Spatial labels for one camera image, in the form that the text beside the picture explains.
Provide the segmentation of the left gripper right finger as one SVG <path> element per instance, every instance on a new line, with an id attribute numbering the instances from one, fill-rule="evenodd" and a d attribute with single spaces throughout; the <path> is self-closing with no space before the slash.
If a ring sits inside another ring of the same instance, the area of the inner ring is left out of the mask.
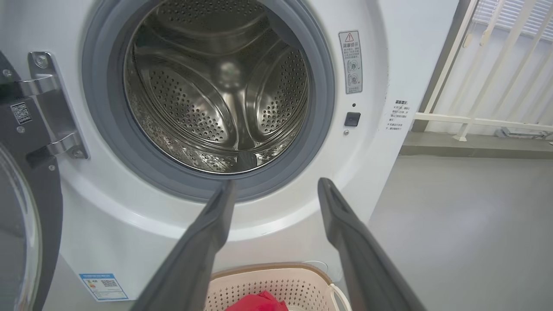
<path id="1" fill-rule="evenodd" d="M 340 256 L 352 311 L 426 311 L 331 179 L 318 180 L 318 199 L 326 237 Z"/>

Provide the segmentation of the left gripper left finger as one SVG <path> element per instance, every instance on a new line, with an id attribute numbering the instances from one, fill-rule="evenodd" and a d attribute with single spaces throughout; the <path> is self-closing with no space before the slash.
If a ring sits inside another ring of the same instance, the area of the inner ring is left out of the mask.
<path id="1" fill-rule="evenodd" d="M 202 311 L 215 256 L 227 242 L 237 188 L 223 181 L 130 311 Z"/>

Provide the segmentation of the red and white garment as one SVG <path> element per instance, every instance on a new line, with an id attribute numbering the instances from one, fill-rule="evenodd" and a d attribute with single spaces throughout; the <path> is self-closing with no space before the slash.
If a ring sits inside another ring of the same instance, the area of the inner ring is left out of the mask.
<path id="1" fill-rule="evenodd" d="M 268 291 L 246 295 L 225 311 L 289 311 L 284 301 L 279 301 Z"/>

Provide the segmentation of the round black washing machine door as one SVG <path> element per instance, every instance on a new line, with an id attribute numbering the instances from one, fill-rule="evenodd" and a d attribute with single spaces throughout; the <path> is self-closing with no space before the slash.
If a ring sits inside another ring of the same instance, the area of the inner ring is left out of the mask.
<path id="1" fill-rule="evenodd" d="M 0 311 L 42 311 L 57 269 L 63 196 L 39 108 L 10 90 L 18 79 L 0 52 Z M 33 120 L 18 125 L 10 105 L 22 101 Z"/>

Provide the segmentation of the cream perforated laundry basket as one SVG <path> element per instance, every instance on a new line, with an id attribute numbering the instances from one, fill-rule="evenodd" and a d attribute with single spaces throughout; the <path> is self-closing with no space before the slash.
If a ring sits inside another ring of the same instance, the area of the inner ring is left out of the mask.
<path id="1" fill-rule="evenodd" d="M 304 263 L 257 264 L 215 273 L 202 311 L 225 311 L 246 295 L 268 291 L 289 311 L 353 311 L 322 270 Z"/>

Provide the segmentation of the white front-load washing machine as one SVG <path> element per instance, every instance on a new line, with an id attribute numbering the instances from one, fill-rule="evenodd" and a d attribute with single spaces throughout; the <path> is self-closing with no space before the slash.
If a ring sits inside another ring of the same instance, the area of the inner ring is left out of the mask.
<path id="1" fill-rule="evenodd" d="M 96 0 L 0 0 L 0 52 L 19 79 L 31 79 L 28 54 L 53 55 L 88 159 L 54 156 L 63 222 L 57 269 L 42 311 L 129 311 L 205 202 L 148 185 L 126 168 L 97 130 L 86 102 L 82 56 Z M 308 169 L 277 192 L 238 202 L 215 273 L 257 264 L 304 263 L 344 281 L 340 256 L 324 230 L 318 180 L 331 179 L 367 226 L 391 175 L 454 22 L 460 0 L 307 0 L 331 51 L 336 110 L 323 148 Z M 346 94 L 338 33 L 358 30 L 363 90 Z M 396 100 L 410 111 L 402 130 L 385 129 Z M 348 112 L 358 126 L 346 127 Z M 96 301 L 79 274 L 112 273 L 127 301 Z"/>

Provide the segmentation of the grey rubber door gasket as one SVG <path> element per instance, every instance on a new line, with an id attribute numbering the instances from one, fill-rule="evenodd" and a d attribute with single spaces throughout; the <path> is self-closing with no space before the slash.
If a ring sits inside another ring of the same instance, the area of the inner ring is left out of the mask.
<path id="1" fill-rule="evenodd" d="M 144 136 L 128 106 L 124 66 L 127 49 L 144 17 L 163 0 L 96 0 L 83 46 L 84 93 L 95 126 L 118 160 L 148 185 L 189 202 L 205 202 L 225 181 L 237 201 L 271 195 L 304 173 L 323 148 L 336 110 L 336 77 L 322 23 L 307 0 L 257 0 L 270 12 L 274 30 L 302 49 L 310 68 L 309 105 L 299 136 L 281 158 L 239 175 L 213 175 L 183 167 Z"/>

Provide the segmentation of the metal door hinge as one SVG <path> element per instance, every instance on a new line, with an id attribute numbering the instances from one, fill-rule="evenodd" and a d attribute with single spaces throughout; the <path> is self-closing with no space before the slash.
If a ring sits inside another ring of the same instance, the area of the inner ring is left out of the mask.
<path id="1" fill-rule="evenodd" d="M 57 63 L 45 51 L 28 54 L 31 79 L 18 82 L 24 96 L 34 96 L 47 128 L 50 142 L 43 147 L 49 156 L 67 154 L 73 159 L 88 159 L 89 153 L 73 118 Z"/>

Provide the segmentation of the blue energy label sticker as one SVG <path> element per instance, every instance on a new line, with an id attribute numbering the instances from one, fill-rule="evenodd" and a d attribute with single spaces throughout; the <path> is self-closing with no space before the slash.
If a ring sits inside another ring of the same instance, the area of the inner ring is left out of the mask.
<path id="1" fill-rule="evenodd" d="M 129 300 L 112 273 L 81 273 L 79 277 L 96 301 Z"/>

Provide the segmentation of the black text notice sticker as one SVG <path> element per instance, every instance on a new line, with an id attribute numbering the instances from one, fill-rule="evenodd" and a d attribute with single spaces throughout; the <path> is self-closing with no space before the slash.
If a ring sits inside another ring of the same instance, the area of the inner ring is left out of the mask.
<path id="1" fill-rule="evenodd" d="M 396 100 L 385 119 L 385 129 L 390 131 L 402 130 L 410 111 L 408 101 Z"/>

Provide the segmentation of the perforated steel drum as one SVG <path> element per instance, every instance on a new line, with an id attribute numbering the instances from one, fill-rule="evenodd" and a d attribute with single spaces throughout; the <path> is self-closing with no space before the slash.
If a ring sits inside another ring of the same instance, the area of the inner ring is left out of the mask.
<path id="1" fill-rule="evenodd" d="M 126 53 L 125 91 L 144 136 L 183 167 L 255 171 L 302 130 L 310 68 L 257 0 L 163 0 Z"/>

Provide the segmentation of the grey warning sticker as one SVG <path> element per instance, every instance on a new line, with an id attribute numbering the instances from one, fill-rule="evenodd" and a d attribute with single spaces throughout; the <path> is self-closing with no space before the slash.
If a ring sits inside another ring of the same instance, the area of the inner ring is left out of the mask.
<path id="1" fill-rule="evenodd" d="M 362 51 L 358 30 L 338 33 L 344 67 L 346 94 L 359 94 L 363 90 Z"/>

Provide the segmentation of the small QR code sticker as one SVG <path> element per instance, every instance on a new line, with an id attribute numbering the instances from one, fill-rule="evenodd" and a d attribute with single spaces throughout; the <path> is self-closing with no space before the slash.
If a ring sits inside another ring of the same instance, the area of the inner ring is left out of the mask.
<path id="1" fill-rule="evenodd" d="M 25 101 L 10 105 L 10 110 L 18 125 L 23 125 L 33 120 L 32 114 Z"/>

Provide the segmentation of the white metal railing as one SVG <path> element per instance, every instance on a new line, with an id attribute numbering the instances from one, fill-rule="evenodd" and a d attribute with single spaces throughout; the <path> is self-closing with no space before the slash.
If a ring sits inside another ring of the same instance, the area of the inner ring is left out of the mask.
<path id="1" fill-rule="evenodd" d="M 553 0 L 460 0 L 411 131 L 553 146 Z"/>

